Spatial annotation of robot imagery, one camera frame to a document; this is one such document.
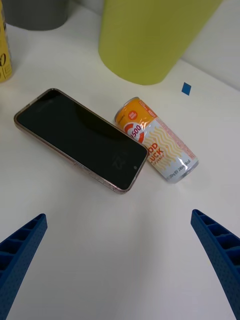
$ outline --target yellow bottle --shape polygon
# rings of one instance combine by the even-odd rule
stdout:
[[[2,1],[0,0],[0,83],[12,75],[12,63],[6,35],[6,23]]]
[[[103,63],[141,85],[164,79],[222,0],[105,0]]]

